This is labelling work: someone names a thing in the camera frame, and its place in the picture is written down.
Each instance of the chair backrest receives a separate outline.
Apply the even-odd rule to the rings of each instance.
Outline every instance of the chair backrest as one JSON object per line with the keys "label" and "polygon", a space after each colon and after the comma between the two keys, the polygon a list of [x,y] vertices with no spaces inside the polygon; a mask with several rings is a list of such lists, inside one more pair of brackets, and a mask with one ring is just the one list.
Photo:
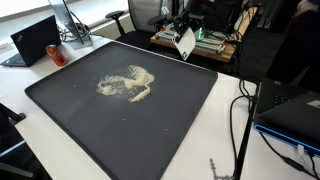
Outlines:
{"label": "chair backrest", "polygon": [[133,26],[137,31],[155,32],[152,25],[147,25],[149,19],[161,15],[163,0],[128,0]]}

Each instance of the computer monitor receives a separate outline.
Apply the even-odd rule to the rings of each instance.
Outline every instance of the computer monitor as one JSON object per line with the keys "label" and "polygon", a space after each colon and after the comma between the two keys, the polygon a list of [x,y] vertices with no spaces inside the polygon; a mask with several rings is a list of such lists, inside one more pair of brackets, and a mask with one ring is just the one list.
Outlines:
{"label": "computer monitor", "polygon": [[91,46],[92,40],[88,34],[79,33],[76,24],[74,23],[70,11],[64,0],[49,0],[54,12],[58,16],[60,23],[63,24],[72,34],[76,40],[68,42],[73,49],[80,49]]}

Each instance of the red can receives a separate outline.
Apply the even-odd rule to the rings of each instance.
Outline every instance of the red can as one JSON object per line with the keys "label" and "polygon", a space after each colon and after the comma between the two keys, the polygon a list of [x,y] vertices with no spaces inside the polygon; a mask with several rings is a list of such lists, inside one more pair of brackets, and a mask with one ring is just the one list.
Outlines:
{"label": "red can", "polygon": [[46,51],[57,66],[64,66],[68,63],[67,59],[63,56],[56,45],[51,44],[47,46]]}

